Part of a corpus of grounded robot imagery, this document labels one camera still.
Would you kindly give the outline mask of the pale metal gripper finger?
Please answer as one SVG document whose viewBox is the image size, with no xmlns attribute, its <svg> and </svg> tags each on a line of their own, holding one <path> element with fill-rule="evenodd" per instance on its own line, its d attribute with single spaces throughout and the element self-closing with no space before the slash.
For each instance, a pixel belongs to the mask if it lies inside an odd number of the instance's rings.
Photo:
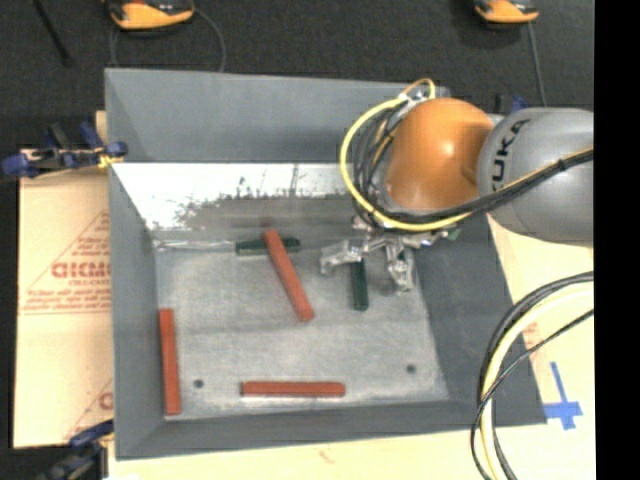
<svg viewBox="0 0 640 480">
<path fill-rule="evenodd" d="M 369 241 L 347 239 L 321 249 L 320 272 L 329 275 L 337 266 L 359 263 L 372 252 Z"/>
<path fill-rule="evenodd" d="M 397 292 L 407 292 L 415 288 L 414 256 L 406 248 L 396 245 L 385 247 L 386 271 Z"/>
</svg>

